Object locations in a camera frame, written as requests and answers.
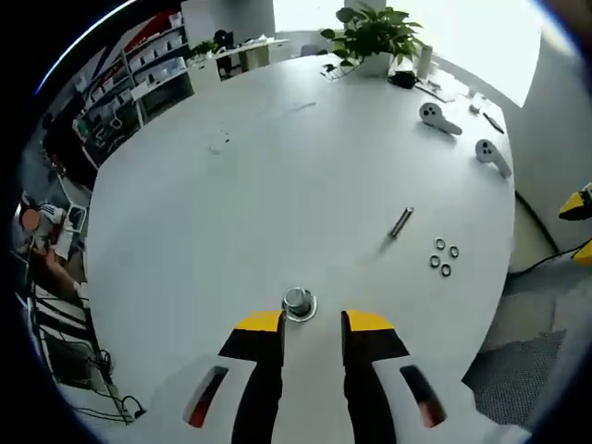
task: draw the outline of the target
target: gray carpet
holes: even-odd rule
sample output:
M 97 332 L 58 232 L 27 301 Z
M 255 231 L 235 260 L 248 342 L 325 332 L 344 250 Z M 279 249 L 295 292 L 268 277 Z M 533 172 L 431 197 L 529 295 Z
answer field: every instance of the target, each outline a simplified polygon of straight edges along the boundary
M 464 376 L 477 410 L 499 424 L 532 428 L 531 412 L 557 360 L 565 331 L 479 353 Z

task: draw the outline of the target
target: white pot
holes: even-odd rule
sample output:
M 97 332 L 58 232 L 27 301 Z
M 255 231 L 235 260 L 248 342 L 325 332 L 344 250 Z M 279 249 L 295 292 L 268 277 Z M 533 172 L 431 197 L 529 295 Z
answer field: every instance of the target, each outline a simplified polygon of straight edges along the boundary
M 390 58 L 391 55 L 389 53 L 370 55 L 356 69 L 356 73 L 361 77 L 379 77 L 385 79 L 389 74 Z

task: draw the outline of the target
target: metal cylinder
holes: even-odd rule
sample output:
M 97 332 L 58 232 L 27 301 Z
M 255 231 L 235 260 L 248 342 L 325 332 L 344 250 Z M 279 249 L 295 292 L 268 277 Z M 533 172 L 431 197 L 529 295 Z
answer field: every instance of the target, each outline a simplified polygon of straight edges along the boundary
M 289 320 L 305 322 L 316 314 L 316 297 L 309 290 L 291 287 L 284 291 L 281 307 Z
M 286 310 L 297 316 L 305 316 L 311 311 L 311 302 L 306 290 L 300 287 L 293 287 L 284 292 L 284 305 Z
M 401 232 L 401 230 L 403 229 L 403 227 L 405 226 L 405 224 L 409 220 L 409 217 L 411 217 L 412 214 L 413 208 L 411 206 L 408 206 L 404 209 L 403 214 L 401 215 L 395 226 L 392 228 L 392 230 L 388 233 L 391 239 L 397 239 L 399 233 Z

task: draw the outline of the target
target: window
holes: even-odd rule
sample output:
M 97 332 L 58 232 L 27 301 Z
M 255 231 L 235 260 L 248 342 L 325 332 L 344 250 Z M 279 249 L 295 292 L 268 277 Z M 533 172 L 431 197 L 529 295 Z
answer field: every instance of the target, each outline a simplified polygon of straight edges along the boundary
M 335 13 L 343 0 L 273 0 L 276 32 L 343 29 Z
M 424 28 L 419 38 L 517 105 L 530 90 L 538 60 L 540 16 L 530 0 L 387 0 Z

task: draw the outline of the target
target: metal rod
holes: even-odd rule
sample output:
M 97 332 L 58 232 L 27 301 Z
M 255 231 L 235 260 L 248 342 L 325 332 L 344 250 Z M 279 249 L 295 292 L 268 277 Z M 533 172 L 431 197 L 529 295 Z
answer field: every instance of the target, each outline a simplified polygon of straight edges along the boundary
M 413 214 L 412 207 L 408 206 L 407 208 L 405 208 L 405 211 L 403 211 L 403 214 L 401 215 L 401 217 L 399 218 L 399 220 L 397 221 L 397 223 L 395 224 L 393 229 L 388 234 L 392 239 L 397 239 L 397 237 L 399 236 L 399 233 L 401 232 L 401 230 L 403 229 L 403 227 L 405 226 L 405 224 L 409 220 L 409 217 L 411 217 L 412 214 Z

